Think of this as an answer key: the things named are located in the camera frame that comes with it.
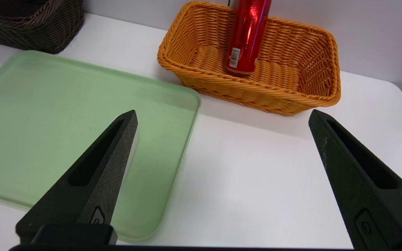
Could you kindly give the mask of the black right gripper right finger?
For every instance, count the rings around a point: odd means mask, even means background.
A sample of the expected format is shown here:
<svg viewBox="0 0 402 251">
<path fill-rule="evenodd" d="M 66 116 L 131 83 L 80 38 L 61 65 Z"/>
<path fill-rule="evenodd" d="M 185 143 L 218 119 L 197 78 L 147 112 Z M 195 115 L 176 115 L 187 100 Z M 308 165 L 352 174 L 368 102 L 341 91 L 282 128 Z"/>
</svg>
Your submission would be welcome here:
<svg viewBox="0 0 402 251">
<path fill-rule="evenodd" d="M 402 178 L 327 113 L 308 125 L 355 250 L 402 250 Z"/>
</svg>

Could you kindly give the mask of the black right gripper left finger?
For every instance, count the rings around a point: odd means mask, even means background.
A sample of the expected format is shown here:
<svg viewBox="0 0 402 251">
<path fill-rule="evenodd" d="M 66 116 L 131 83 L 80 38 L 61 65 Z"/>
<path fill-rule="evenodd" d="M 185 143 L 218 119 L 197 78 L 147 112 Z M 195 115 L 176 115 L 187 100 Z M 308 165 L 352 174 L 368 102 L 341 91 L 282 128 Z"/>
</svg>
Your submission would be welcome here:
<svg viewBox="0 0 402 251">
<path fill-rule="evenodd" d="M 138 120 L 118 116 L 16 224 L 21 244 L 115 244 L 110 225 Z"/>
</svg>

